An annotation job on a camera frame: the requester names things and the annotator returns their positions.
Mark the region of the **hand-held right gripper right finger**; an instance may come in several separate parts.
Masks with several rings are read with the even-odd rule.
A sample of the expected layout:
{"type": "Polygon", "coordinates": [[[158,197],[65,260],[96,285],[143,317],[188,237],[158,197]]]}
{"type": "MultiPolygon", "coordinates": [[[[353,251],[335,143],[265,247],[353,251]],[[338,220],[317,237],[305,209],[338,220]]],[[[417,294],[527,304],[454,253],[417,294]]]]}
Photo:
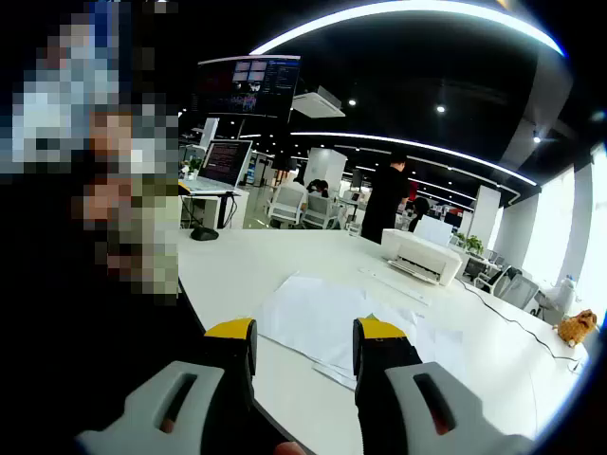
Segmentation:
{"type": "Polygon", "coordinates": [[[366,454],[526,454],[533,446],[492,425],[481,400],[438,363],[422,362],[389,322],[354,320],[353,372],[366,454]]]}

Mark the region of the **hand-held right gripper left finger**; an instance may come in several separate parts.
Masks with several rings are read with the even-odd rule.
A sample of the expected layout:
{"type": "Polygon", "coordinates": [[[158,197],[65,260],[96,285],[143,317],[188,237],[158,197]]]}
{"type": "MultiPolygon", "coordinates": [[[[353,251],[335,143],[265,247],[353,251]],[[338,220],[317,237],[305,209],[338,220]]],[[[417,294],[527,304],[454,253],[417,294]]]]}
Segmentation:
{"type": "Polygon", "coordinates": [[[210,454],[247,426],[254,401],[257,327],[222,322],[200,343],[198,364],[174,361],[131,392],[120,418],[76,441],[86,454],[210,454]]]}

